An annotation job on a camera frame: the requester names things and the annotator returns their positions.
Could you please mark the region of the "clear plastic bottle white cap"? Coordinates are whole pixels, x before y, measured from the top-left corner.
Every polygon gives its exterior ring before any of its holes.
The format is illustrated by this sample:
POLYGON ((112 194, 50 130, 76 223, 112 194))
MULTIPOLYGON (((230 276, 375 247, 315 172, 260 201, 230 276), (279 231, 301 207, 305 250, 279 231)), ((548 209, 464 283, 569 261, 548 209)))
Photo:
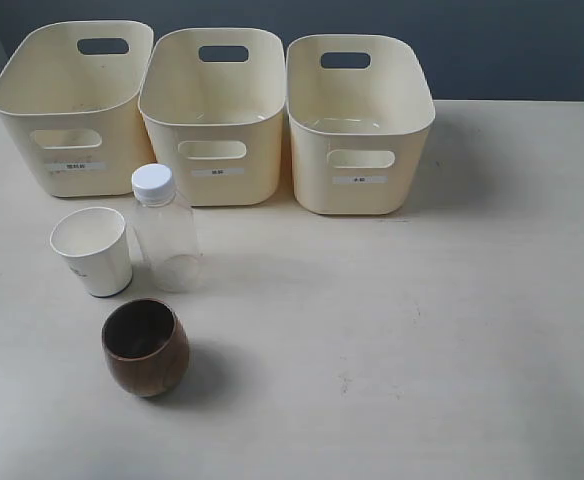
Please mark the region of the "clear plastic bottle white cap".
POLYGON ((170 167, 151 163, 131 176, 132 228, 142 258, 157 288, 182 293, 194 288, 200 273, 194 216, 170 167))

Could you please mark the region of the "brown wooden cup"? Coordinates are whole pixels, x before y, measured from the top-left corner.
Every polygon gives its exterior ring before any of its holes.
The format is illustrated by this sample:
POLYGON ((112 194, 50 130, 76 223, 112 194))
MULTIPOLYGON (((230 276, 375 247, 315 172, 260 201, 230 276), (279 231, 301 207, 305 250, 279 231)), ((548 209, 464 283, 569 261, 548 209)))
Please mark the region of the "brown wooden cup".
POLYGON ((152 298, 127 302, 105 320, 101 343, 108 369, 125 391, 149 398, 182 380, 190 346, 174 310, 152 298))

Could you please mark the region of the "white paper cup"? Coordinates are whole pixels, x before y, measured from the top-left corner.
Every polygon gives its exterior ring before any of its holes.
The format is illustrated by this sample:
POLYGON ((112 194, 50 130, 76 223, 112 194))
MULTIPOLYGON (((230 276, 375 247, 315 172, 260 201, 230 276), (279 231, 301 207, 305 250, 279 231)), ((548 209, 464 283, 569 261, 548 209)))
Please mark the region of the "white paper cup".
POLYGON ((109 207, 88 207, 62 218, 49 242, 87 292, 97 298, 117 295, 133 278, 126 220, 109 207))

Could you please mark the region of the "right cream plastic bin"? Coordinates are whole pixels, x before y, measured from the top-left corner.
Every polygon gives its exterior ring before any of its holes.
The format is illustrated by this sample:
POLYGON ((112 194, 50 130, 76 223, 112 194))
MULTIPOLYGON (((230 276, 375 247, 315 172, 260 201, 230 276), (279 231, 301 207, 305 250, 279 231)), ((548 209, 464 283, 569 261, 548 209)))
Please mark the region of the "right cream plastic bin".
POLYGON ((400 208, 435 120, 412 48, 383 35, 308 35, 289 44, 286 71, 300 205, 325 215, 400 208))

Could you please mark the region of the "cream plastic bin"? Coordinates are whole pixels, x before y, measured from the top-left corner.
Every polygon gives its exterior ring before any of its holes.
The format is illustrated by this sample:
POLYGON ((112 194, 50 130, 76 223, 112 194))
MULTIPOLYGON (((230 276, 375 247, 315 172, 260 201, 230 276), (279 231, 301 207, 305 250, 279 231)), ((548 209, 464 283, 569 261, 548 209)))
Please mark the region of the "cream plastic bin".
POLYGON ((435 120, 412 48, 383 35, 308 35, 289 44, 286 71, 300 205, 325 215, 400 208, 435 120))
POLYGON ((155 155, 138 109, 154 43, 132 20, 40 27, 0 74, 0 118, 40 187, 61 197, 131 192, 155 155))
POLYGON ((155 44, 138 108, 155 152, 197 207, 245 206, 278 187, 282 41, 255 28, 189 28, 155 44))

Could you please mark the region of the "middle cream plastic bin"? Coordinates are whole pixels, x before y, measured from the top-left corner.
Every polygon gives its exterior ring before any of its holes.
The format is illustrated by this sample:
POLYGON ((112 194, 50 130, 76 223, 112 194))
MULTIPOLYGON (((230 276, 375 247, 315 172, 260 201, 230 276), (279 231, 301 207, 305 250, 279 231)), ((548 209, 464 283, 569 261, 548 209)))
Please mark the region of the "middle cream plastic bin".
POLYGON ((197 207, 245 206, 278 187, 282 41, 255 28, 189 28, 155 44, 138 108, 155 152, 197 207))

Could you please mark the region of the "left cream plastic bin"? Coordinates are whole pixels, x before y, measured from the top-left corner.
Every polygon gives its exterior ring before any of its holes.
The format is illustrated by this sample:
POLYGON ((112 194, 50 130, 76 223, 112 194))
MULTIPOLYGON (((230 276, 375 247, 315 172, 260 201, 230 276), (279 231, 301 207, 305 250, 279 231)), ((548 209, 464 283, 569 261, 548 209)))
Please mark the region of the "left cream plastic bin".
POLYGON ((0 118, 40 187, 61 197, 131 192, 155 155, 138 109, 154 43, 132 20, 40 27, 0 74, 0 118))

